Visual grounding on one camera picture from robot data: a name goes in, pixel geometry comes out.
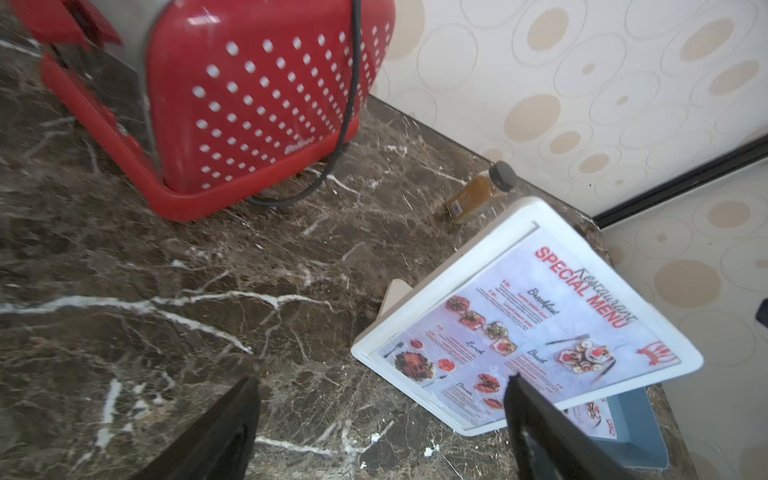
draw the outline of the menu holder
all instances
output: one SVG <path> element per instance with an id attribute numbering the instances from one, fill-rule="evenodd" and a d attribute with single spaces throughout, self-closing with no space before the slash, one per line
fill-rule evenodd
<path id="1" fill-rule="evenodd" d="M 416 288 L 393 282 L 352 354 L 465 436 L 506 426 L 510 375 L 563 410 L 703 365 L 535 197 L 511 205 Z"/>

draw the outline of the small glass bottle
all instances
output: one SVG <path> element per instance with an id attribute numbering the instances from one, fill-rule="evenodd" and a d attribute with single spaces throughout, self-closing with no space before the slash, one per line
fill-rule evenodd
<path id="1" fill-rule="evenodd" d="M 449 198 L 445 205 L 454 222 L 464 223 L 490 207 L 491 200 L 506 195 L 517 182 L 518 176 L 509 164 L 496 162 Z"/>

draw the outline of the menu logo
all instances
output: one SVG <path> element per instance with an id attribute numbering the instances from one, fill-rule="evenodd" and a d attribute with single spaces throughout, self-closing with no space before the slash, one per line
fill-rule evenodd
<path id="1" fill-rule="evenodd" d="M 662 342 L 653 342 L 643 349 L 639 349 L 637 353 L 645 355 L 650 359 L 650 366 L 656 366 L 659 363 L 669 363 L 677 360 L 677 356 L 672 353 L 672 350 L 668 349 Z"/>

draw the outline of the black trim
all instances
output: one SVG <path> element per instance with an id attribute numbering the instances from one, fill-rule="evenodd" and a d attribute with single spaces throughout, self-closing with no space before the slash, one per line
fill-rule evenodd
<path id="1" fill-rule="evenodd" d="M 605 212 L 595 215 L 592 219 L 598 228 L 605 228 L 620 222 L 625 218 L 636 215 L 643 210 L 655 207 L 672 197 L 684 194 L 689 190 L 728 175 L 740 168 L 768 157 L 768 135 L 738 147 L 725 155 L 706 162 L 704 165 L 690 170 L 679 177 L 664 182 L 622 204 Z"/>

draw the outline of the brand logo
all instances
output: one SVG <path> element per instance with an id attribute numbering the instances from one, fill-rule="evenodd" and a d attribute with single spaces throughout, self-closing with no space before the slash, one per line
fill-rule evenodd
<path id="1" fill-rule="evenodd" d="M 677 356 L 672 353 L 662 342 L 653 342 L 644 349 L 639 349 L 637 353 L 645 355 L 650 359 L 650 366 L 656 366 L 659 363 L 669 363 L 677 360 Z"/>
<path id="2" fill-rule="evenodd" d="M 302 138 L 297 143 L 293 145 L 288 145 L 286 147 L 285 155 L 292 154 L 295 151 L 299 151 L 302 148 L 306 147 L 309 144 L 312 144 L 315 142 L 315 137 L 311 138 Z"/>

